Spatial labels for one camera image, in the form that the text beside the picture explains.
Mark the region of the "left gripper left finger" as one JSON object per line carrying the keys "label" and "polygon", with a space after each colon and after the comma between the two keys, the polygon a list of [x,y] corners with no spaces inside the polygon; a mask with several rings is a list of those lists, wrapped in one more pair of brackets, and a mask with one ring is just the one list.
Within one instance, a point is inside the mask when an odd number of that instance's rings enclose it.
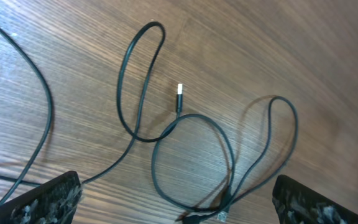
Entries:
{"label": "left gripper left finger", "polygon": [[0,205],[0,223],[71,224],[83,193],[71,170]]}

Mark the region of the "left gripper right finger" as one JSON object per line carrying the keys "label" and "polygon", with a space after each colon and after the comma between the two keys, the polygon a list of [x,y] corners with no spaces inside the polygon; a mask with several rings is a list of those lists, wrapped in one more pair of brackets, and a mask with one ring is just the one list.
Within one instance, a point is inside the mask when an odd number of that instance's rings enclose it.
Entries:
{"label": "left gripper right finger", "polygon": [[358,224],[358,214],[287,175],[279,175],[272,202],[280,224]]}

